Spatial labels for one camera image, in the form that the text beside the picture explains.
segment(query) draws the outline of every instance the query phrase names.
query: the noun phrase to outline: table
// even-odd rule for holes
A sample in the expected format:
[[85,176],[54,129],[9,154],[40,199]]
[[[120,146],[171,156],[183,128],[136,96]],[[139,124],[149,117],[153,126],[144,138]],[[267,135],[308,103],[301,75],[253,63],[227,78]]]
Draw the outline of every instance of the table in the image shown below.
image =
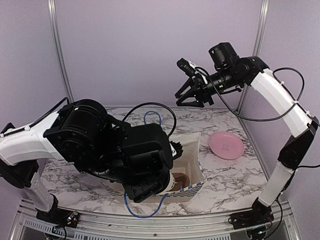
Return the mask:
[[[130,108],[111,108],[108,113],[118,119]],[[170,113],[163,108],[139,108],[127,119],[132,125],[144,124],[147,111],[157,111],[162,127],[168,133],[173,125]],[[199,161],[206,182],[201,190],[185,203],[164,203],[157,216],[185,216],[225,212],[248,208],[260,195],[267,180],[238,119],[226,109],[173,108],[177,127],[173,135],[201,133]],[[148,121],[158,121],[150,115]],[[241,138],[245,145],[243,156],[236,160],[224,160],[215,156],[209,146],[209,136],[218,131],[228,131]],[[65,160],[49,160],[41,179],[50,193],[56,195],[60,207],[89,212],[129,215],[125,204],[117,201],[105,187],[104,179],[79,173],[72,163]],[[131,203],[131,209],[139,215],[149,215],[156,203]]]

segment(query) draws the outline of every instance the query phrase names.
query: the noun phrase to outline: marble table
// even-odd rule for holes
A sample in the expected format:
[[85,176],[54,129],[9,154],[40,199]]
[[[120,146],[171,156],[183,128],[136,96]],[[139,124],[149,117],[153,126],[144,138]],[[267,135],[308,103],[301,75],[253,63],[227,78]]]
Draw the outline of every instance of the marble table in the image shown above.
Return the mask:
[[[108,113],[118,119],[129,108],[112,108]],[[157,111],[162,117],[162,127],[168,133],[173,125],[170,113],[162,108],[140,108],[129,118],[132,125],[144,124],[143,116]],[[238,119],[226,109],[174,108],[177,127],[173,135],[201,133],[199,161],[206,182],[200,191],[184,203],[164,203],[157,216],[183,216],[217,213],[248,208],[259,196],[267,180],[256,154]],[[148,121],[158,121],[149,115]],[[241,138],[245,145],[243,156],[236,160],[224,160],[215,156],[209,146],[209,136],[217,131],[228,131]],[[50,193],[55,194],[60,207],[89,212],[129,215],[123,202],[116,200],[104,185],[104,179],[79,173],[72,163],[65,160],[49,160],[42,173],[42,181]],[[139,215],[149,215],[156,203],[131,203],[131,209]]]

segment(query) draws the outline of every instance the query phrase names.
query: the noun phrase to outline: blue cable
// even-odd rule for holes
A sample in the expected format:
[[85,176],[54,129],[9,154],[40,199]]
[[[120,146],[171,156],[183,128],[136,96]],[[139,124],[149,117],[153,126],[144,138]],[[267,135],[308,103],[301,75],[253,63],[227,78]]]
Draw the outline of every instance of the blue cable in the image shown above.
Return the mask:
[[166,199],[166,197],[167,197],[168,195],[169,195],[169,194],[166,193],[166,194],[162,197],[162,199],[161,199],[161,201],[160,201],[159,206],[157,207],[157,209],[156,209],[151,215],[149,215],[149,216],[139,216],[139,215],[136,215],[136,214],[130,209],[130,207],[129,207],[129,204],[128,204],[128,201],[127,201],[127,193],[126,193],[126,192],[124,192],[123,197],[124,197],[124,203],[125,203],[125,205],[126,205],[126,208],[127,208],[128,211],[131,213],[132,216],[134,216],[134,217],[136,217],[136,218],[139,218],[139,219],[147,219],[147,218],[153,217],[154,215],[156,215],[156,214],[159,212],[159,210],[160,210],[160,208],[161,208],[161,205],[164,203],[164,200]]
[[159,125],[161,126],[161,116],[160,116],[160,114],[159,114],[158,112],[156,112],[156,111],[147,111],[147,112],[144,114],[144,116],[143,116],[144,124],[147,124],[146,117],[147,117],[148,114],[156,114],[156,115],[158,115],[158,117],[159,117]]

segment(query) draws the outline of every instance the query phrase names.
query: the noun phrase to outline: plate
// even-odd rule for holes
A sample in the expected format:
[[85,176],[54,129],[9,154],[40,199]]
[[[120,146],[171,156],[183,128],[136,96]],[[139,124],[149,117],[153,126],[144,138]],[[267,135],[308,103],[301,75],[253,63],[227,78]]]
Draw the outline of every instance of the plate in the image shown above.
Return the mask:
[[240,158],[245,151],[241,139],[231,132],[218,131],[209,137],[209,146],[219,158],[234,160]]

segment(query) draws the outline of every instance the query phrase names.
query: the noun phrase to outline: gray wall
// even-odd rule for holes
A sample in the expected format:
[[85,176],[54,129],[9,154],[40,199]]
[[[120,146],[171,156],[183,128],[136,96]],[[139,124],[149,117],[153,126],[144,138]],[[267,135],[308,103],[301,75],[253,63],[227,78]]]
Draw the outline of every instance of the gray wall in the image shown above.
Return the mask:
[[[266,33],[260,57],[271,69],[293,67],[301,71],[306,86],[300,102],[313,115],[320,117],[320,1],[270,1]],[[301,81],[292,72],[278,74],[297,96]],[[269,104],[250,90],[244,116],[276,116]],[[290,133],[282,120],[269,123],[247,122],[263,161],[271,173],[280,149]],[[303,160],[304,165],[320,164],[320,133]],[[320,169],[300,169],[286,191],[303,240],[320,239]]]
[[[65,96],[47,1],[0,1],[0,129],[33,122]],[[0,239],[7,240],[22,192],[0,178]]]
[[[260,9],[260,0],[57,0],[73,95],[106,106],[175,106],[187,80],[177,60],[192,59],[213,73],[208,50],[227,41],[240,56],[251,55]],[[226,99],[235,108],[239,96]]]

